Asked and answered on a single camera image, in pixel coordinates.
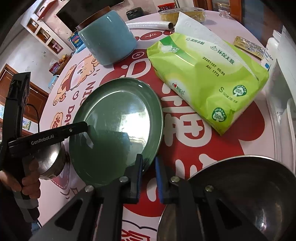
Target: green plate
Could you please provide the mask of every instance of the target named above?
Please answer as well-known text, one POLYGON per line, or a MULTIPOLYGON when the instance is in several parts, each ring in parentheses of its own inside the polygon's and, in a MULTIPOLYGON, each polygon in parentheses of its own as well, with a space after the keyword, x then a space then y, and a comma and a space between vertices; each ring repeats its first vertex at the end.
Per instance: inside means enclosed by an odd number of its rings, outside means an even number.
POLYGON ((124 174, 142 153, 146 171, 163 134, 163 112, 156 93, 133 78, 109 81, 94 90, 73 122, 86 121, 88 135, 70 136, 73 166, 87 185, 102 186, 124 174))

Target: green tissue package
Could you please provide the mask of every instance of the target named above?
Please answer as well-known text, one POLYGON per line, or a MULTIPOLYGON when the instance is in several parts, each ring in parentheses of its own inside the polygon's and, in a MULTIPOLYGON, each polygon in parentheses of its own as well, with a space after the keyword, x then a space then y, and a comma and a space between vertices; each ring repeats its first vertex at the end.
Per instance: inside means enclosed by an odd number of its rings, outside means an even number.
POLYGON ((147 49, 158 77, 220 135, 263 88, 268 72, 247 54, 174 33, 147 49))

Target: black sleeve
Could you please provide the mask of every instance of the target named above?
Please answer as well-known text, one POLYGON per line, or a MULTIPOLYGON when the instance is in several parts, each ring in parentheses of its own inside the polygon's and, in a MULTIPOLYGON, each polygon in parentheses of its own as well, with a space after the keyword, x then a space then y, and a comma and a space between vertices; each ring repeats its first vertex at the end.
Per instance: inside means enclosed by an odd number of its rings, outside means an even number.
POLYGON ((31 227, 31 223, 25 222, 12 191, 0 182, 0 240, 28 241, 31 227))

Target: dining table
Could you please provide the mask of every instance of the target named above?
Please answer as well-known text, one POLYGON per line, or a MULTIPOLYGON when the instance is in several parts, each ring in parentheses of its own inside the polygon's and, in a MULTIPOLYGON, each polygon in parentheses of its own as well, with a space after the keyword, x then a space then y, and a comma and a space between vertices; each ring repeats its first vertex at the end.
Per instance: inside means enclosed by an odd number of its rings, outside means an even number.
MULTIPOLYGON (((155 13, 128 22, 160 20, 159 13, 155 13)), ((241 23, 231 17, 222 18, 219 12, 206 11, 203 25, 229 43, 240 36, 262 47, 241 23)), ((160 99, 164 129, 158 155, 177 176, 187 179, 202 168, 233 156, 275 158, 274 135, 264 90, 220 136, 156 76, 147 57, 147 48, 174 33, 174 30, 131 31, 137 39, 137 47, 127 58, 114 65, 100 65, 87 48, 73 55, 48 97, 40 119, 41 131, 72 123, 81 104, 96 88, 113 79, 131 77, 150 85, 160 99)), ((246 54, 260 63, 256 57, 246 54)), ((64 145, 67 151, 68 143, 69 139, 66 139, 64 145)), ((70 162, 66 163, 58 177, 41 180, 40 223, 44 225, 85 185, 70 162)), ((164 208, 158 198, 155 165, 152 164, 143 174, 139 203, 124 205, 121 240, 156 240, 164 208)))

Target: black tv screen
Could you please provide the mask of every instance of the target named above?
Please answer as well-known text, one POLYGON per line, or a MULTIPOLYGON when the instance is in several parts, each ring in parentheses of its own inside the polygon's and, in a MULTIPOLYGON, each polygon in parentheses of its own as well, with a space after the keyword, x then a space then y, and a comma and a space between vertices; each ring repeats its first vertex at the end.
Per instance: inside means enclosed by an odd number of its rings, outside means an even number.
POLYGON ((122 2, 124 0, 70 0, 57 16, 74 33, 79 24, 97 11, 122 2))

